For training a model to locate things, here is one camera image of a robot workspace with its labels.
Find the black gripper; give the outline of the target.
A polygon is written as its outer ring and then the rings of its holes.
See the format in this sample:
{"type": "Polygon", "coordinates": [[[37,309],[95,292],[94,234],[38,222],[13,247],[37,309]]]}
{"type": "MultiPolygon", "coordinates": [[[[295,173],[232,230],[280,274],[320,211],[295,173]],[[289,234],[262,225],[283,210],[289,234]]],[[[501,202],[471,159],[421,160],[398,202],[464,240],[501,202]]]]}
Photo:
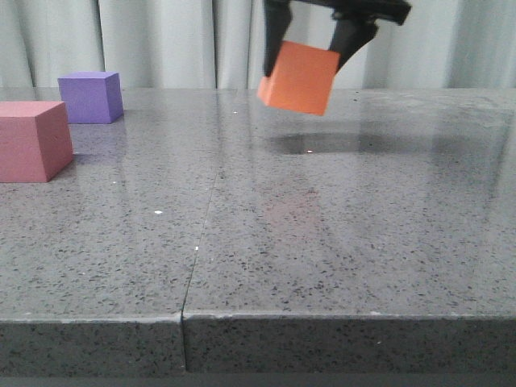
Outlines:
{"type": "MultiPolygon", "coordinates": [[[[373,20],[382,19],[401,26],[412,6],[403,0],[307,0],[306,3],[332,9],[338,20],[329,50],[339,54],[335,72],[377,34],[373,20]]],[[[292,21],[290,1],[264,1],[264,75],[272,74],[283,38],[292,21]]]]}

